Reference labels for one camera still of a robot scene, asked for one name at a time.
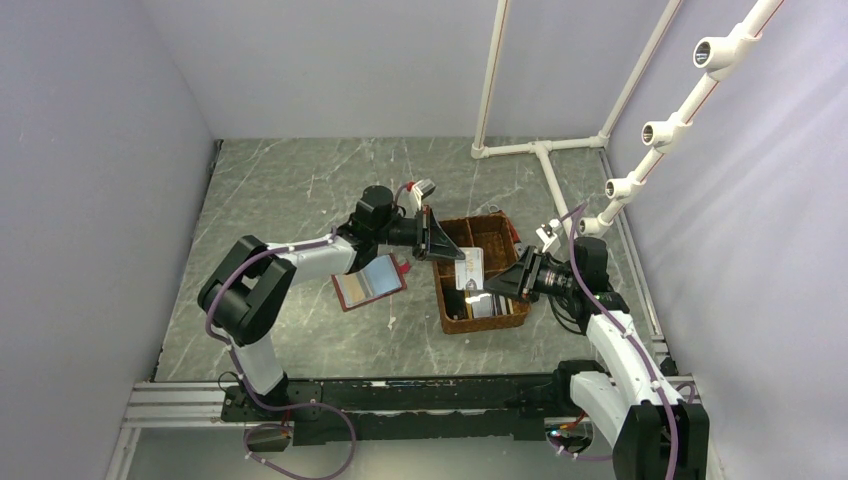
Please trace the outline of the white card stack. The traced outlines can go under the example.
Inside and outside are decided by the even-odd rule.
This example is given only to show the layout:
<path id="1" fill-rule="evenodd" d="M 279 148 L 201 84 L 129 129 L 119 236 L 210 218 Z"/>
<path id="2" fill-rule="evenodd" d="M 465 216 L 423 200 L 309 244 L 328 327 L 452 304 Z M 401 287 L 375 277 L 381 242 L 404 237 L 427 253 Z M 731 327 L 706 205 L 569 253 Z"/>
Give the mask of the white card stack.
<path id="1" fill-rule="evenodd" d="M 484 291 L 466 291 L 464 302 L 470 319 L 512 315 L 513 302 L 501 295 Z"/>

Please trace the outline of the red leather card holder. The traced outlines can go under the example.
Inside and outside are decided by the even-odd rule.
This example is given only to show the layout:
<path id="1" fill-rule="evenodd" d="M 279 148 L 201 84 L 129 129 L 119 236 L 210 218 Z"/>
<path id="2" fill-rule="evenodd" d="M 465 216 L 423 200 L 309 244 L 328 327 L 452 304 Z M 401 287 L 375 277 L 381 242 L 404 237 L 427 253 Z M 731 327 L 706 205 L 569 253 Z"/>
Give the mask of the red leather card holder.
<path id="1" fill-rule="evenodd" d="M 410 267 L 408 260 L 398 261 L 390 253 L 376 257 L 358 272 L 333 275 L 341 309 L 348 312 L 405 290 Z"/>

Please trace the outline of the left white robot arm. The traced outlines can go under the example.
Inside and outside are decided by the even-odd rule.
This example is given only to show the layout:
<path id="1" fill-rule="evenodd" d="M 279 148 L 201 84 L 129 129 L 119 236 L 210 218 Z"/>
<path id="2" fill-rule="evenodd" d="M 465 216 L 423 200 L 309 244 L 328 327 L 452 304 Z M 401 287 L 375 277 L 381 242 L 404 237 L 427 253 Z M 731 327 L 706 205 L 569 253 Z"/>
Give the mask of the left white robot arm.
<path id="1" fill-rule="evenodd" d="M 365 188 L 347 220 L 321 237 L 268 244 L 241 237 L 201 287 L 197 304 L 208 336 L 222 342 L 248 393 L 248 407 L 264 420 L 289 404 L 289 379 L 276 358 L 271 330 L 288 291 L 303 282 L 357 273 L 380 246 L 408 247 L 423 261 L 464 259 L 424 199 L 429 180 L 391 190 Z"/>

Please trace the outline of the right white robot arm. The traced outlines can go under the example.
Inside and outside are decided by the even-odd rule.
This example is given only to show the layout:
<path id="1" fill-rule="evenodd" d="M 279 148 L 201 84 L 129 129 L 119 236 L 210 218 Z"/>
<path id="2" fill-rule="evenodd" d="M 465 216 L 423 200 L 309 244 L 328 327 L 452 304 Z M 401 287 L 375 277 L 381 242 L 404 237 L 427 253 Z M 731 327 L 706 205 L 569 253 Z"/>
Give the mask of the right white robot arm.
<path id="1" fill-rule="evenodd" d="M 662 373 L 636 331 L 630 308 L 613 289 L 606 243 L 579 237 L 567 262 L 533 248 L 484 283 L 487 292 L 562 307 L 602 360 L 565 361 L 551 401 L 557 411 L 587 414 L 610 444 L 618 479 L 704 479 L 709 416 Z"/>

